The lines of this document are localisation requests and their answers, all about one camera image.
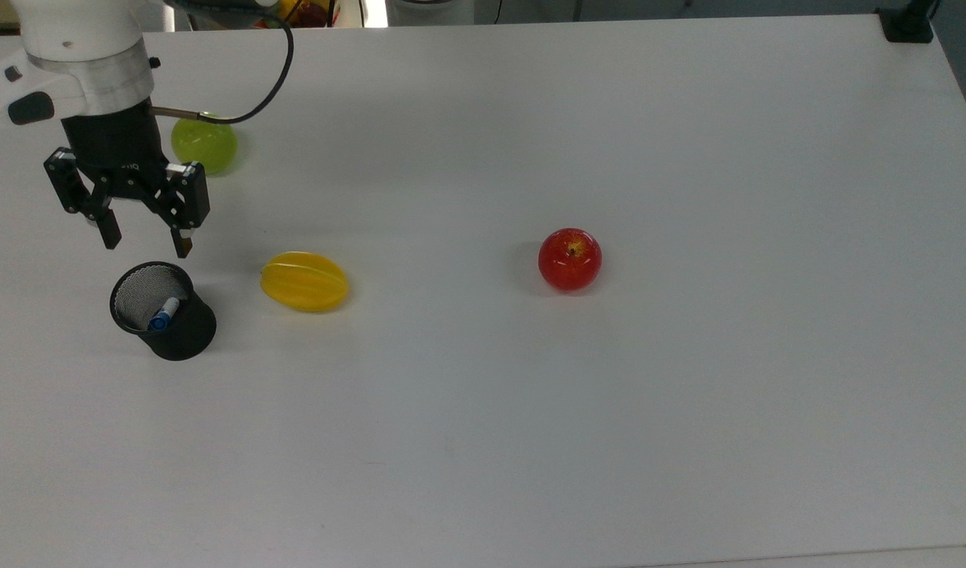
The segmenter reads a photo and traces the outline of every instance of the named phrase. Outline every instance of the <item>blue marker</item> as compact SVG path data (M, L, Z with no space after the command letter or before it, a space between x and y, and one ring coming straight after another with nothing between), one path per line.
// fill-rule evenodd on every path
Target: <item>blue marker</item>
M170 323L170 319L173 317L173 313L177 312L177 306L180 304L181 302L178 301L177 298L168 298L168 301L164 302L164 307L157 312L157 316L152 316L152 319L150 319L150 330L166 330L166 327L168 327L168 324Z

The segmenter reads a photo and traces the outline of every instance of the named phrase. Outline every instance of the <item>black cable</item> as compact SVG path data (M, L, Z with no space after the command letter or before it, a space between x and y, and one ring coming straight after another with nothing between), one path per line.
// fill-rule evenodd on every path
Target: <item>black cable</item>
M285 61L283 62L283 69L280 72L280 78L276 80L276 84L273 85L273 89L269 91L269 94L266 95L266 98L263 98L262 102L259 102L259 104L256 105L255 108L252 108L252 110L245 112L241 116L233 116L233 118L216 118L216 116L207 116L205 114L202 114L201 112L194 112L194 115L195 115L194 118L196 120L201 120L202 122L209 122L212 125L236 125L238 122L244 122L244 120L248 120L249 118L252 118L252 116L255 116L259 112L262 112L263 108L266 108L267 105L269 105L269 103L271 102L271 100L273 100L274 97L276 97L276 94L280 92L280 87L283 87L283 83L285 82L285 80L287 80L287 75L290 73L290 65L293 62L293 54L294 54L294 39L293 39L293 32L290 29L290 24L285 22L283 18L280 18L274 14L269 14L262 10L238 8L233 6L207 6L203 4L196 4L188 0L169 0L169 1L170 3L176 5L177 7L183 9L186 12L189 10L204 10L208 12L231 12L235 14L247 14L247 15L253 15L253 16L267 17L267 18L273 19L273 21L276 21L278 24L280 24L280 28L283 28L283 32L285 32L285 34L287 35L287 57L285 57ZM168 112L166 112L169 110L170 109L157 108L155 109L155 114L161 114L161 115L169 114ZM184 113L186 111L174 110L173 112Z
M290 11L287 12L287 17L283 18L284 21L287 21L287 22L290 21L290 18L292 18L293 15L297 13L297 8L300 8L301 3L302 3L302 0L296 0L296 2L294 2L294 7L290 8Z

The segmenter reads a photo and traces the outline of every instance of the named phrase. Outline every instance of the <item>black mesh pen holder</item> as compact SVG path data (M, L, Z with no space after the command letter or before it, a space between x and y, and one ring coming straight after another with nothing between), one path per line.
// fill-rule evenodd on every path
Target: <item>black mesh pen holder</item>
M111 291L111 317L168 361L202 353L216 334L213 310L172 263L141 263L126 272Z

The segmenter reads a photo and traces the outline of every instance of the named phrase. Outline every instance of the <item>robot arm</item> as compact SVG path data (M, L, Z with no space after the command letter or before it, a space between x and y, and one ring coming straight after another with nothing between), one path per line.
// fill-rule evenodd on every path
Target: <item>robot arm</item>
M24 50L0 62L0 125L61 119L71 148L53 152L44 169L65 211L82 213L114 249L121 233L111 199L141 201L170 228L177 256L187 256L209 212L205 169L170 164L162 152L150 100L159 61L147 56L133 15L143 0L11 2ZM252 13L274 3L206 1Z

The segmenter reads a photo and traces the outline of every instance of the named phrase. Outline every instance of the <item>red apple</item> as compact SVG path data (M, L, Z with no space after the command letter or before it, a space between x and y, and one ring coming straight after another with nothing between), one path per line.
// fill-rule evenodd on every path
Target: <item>red apple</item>
M586 231L555 231L539 249L539 272L561 292L580 290L595 280L602 268L602 248Z

